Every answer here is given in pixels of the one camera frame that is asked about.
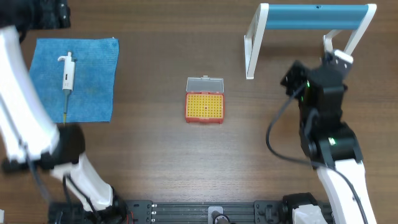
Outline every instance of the clear plastic lid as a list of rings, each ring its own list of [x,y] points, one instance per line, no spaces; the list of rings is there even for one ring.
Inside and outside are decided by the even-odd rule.
[[[189,77],[187,92],[224,93],[224,79],[209,78],[207,75],[201,78]]]

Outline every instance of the blue panel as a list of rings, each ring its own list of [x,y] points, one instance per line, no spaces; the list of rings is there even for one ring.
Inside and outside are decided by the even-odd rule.
[[[351,29],[359,27],[368,5],[270,4],[266,29]]]

